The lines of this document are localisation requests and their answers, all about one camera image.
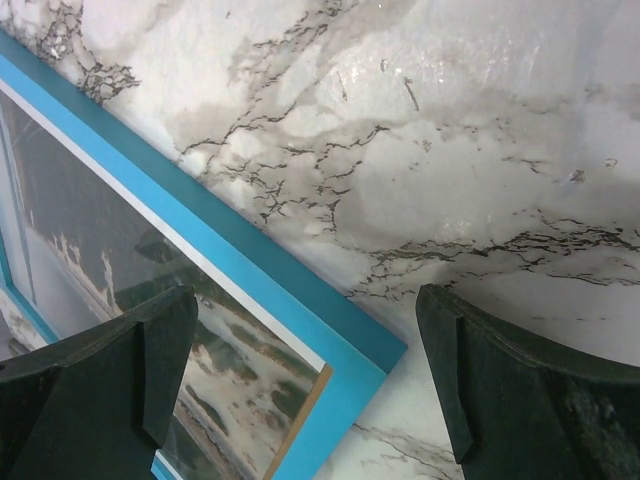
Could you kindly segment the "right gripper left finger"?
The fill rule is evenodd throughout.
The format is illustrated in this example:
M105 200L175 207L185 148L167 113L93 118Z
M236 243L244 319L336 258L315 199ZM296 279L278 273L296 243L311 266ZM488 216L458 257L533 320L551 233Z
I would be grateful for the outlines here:
M1 364L4 479L150 479L198 315L174 286Z

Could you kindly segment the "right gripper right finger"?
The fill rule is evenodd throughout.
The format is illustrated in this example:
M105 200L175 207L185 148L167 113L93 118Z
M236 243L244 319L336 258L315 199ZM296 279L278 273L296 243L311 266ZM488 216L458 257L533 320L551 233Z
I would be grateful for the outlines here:
M639 370L497 318L440 285L416 317L467 479L636 479Z

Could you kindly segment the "aerial landscape photo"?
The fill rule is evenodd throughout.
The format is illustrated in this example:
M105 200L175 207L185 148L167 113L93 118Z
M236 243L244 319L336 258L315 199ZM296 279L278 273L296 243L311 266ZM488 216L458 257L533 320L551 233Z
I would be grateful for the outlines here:
M183 479L263 479L325 364L251 313L10 97L1 211L20 293L61 338L178 285L198 319L163 456Z

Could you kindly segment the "light wooden picture frame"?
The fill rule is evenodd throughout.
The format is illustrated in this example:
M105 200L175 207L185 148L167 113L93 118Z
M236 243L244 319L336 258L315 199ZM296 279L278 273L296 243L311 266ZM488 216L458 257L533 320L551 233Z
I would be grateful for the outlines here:
M330 366L275 470L278 479L312 478L405 343L9 35L1 89L308 362Z

